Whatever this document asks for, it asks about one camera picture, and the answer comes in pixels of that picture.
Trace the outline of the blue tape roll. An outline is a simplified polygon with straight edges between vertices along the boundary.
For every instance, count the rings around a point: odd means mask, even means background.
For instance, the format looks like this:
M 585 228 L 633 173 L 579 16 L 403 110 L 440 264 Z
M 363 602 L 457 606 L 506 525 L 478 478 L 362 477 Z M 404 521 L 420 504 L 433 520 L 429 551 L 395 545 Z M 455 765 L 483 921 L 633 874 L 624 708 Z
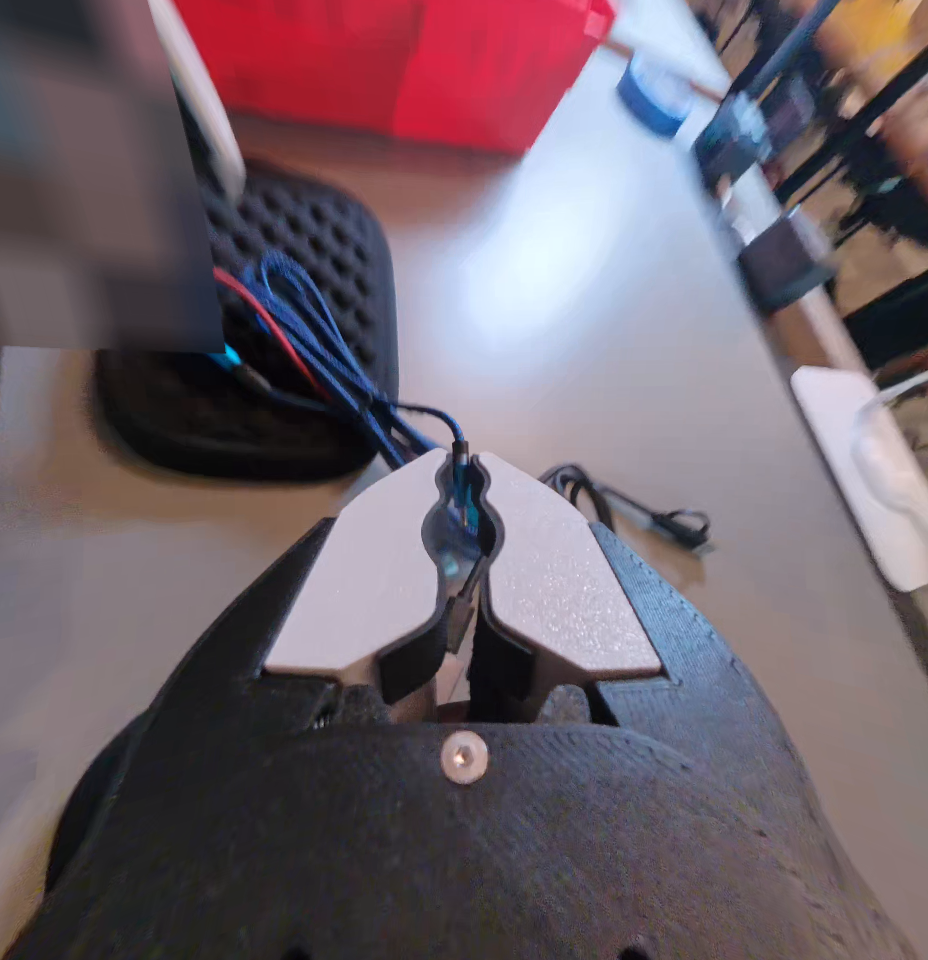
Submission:
M 615 93 L 639 126 L 668 141 L 686 124 L 697 100 L 686 78 L 643 52 L 630 56 Z

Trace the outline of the small device with display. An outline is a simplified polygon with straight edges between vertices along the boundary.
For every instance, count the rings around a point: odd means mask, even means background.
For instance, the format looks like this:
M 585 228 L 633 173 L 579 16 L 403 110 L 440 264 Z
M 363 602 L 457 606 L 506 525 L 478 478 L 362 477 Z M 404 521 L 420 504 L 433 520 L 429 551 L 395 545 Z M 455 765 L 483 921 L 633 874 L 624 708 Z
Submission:
M 753 166 L 767 162 L 773 144 L 758 103 L 744 92 L 729 95 L 691 151 L 703 185 L 712 195 L 722 180 L 733 185 Z

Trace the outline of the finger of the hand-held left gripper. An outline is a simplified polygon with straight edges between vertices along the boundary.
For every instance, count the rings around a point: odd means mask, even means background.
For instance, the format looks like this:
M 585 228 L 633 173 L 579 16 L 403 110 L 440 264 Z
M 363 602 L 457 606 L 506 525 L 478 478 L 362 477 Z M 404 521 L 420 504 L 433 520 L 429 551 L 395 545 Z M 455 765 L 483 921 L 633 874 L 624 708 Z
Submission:
M 228 201 L 238 202 L 244 194 L 246 168 L 217 88 L 175 3 L 148 5 L 175 88 L 206 142 L 210 169 Z

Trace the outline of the red plastic bin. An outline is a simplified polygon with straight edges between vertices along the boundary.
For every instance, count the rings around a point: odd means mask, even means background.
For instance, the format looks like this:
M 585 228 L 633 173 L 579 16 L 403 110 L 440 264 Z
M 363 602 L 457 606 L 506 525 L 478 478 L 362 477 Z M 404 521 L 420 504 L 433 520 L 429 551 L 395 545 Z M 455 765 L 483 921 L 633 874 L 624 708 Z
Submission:
M 180 1 L 235 113 L 519 157 L 613 1 Z

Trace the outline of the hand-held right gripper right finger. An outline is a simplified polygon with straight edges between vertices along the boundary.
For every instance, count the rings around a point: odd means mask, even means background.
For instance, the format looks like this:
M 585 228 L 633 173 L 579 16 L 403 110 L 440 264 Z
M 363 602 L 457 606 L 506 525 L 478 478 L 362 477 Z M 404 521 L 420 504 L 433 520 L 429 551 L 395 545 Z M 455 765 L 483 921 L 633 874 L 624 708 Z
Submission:
M 476 722 L 532 722 L 559 687 L 663 679 L 661 656 L 585 516 L 484 452 L 474 461 L 492 537 L 478 577 L 468 683 Z

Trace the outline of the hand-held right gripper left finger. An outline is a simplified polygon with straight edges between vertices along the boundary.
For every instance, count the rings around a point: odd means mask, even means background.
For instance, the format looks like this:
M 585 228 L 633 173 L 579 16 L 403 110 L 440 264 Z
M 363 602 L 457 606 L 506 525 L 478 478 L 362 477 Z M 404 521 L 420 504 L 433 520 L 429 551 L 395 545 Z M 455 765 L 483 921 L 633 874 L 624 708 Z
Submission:
M 374 686 L 386 704 L 424 688 L 446 642 L 444 575 L 424 529 L 446 505 L 446 451 L 431 450 L 352 499 L 330 525 L 263 671 Z

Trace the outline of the grey box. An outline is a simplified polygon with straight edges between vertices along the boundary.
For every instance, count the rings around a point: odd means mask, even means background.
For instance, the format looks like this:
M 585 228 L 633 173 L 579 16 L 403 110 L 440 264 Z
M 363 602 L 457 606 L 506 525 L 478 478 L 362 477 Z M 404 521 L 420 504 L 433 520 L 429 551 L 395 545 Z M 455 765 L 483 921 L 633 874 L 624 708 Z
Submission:
M 828 236 L 801 205 L 743 246 L 735 262 L 750 301 L 764 317 L 793 306 L 838 274 Z

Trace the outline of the light stand pole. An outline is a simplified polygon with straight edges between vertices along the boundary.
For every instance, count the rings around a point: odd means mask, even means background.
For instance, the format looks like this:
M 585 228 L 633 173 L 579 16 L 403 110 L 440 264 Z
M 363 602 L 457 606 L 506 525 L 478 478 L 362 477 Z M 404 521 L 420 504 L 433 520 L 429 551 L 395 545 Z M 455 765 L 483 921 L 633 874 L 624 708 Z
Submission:
M 748 65 L 737 75 L 731 83 L 727 99 L 740 94 L 757 101 L 763 96 L 773 81 L 800 56 L 839 4 L 839 1 L 814 2 L 793 29 L 786 36 L 781 36 L 781 43 L 772 52 L 758 51 L 754 57 L 758 67 Z

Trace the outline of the white board stand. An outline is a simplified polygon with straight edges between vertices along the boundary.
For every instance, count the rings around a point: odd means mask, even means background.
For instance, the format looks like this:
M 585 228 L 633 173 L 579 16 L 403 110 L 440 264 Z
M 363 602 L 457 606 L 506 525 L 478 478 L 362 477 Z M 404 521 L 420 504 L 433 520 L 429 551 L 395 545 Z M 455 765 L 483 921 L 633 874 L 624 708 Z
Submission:
M 928 476 L 893 410 L 928 388 L 928 370 L 878 390 L 857 371 L 801 366 L 790 385 L 884 579 L 928 586 Z

